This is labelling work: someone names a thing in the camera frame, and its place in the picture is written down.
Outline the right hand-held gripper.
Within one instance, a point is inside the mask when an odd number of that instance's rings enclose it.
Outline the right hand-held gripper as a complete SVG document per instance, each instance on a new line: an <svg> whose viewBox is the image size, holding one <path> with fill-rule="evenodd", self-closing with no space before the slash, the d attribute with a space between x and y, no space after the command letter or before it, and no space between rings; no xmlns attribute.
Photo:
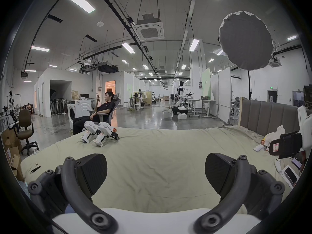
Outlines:
<svg viewBox="0 0 312 234"><path fill-rule="evenodd" d="M279 159L294 157L298 152L311 151L312 116L307 115L306 107L298 108L299 132L281 134L279 139L271 141L269 154Z"/></svg>

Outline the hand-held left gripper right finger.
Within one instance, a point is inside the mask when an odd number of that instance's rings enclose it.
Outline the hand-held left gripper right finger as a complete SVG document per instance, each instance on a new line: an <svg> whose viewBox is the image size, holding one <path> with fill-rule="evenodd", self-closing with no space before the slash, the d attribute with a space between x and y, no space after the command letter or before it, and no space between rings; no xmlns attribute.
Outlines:
<svg viewBox="0 0 312 234"><path fill-rule="evenodd" d="M246 155L237 159L220 153L208 154L205 175L221 197L213 209L193 224L197 234L213 234L224 227L242 205L259 220L269 216L282 202L285 186L266 170L249 164Z"/></svg>

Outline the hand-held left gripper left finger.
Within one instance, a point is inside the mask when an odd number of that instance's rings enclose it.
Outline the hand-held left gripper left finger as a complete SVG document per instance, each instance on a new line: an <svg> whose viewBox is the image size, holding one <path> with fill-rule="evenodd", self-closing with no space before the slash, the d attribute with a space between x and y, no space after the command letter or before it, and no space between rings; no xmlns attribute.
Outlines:
<svg viewBox="0 0 312 234"><path fill-rule="evenodd" d="M107 177L103 154L89 154L78 160L66 157L55 171L46 170L28 185L30 200L47 217L65 213L70 206L89 227L101 234L114 234L118 223L98 208L92 196Z"/></svg>

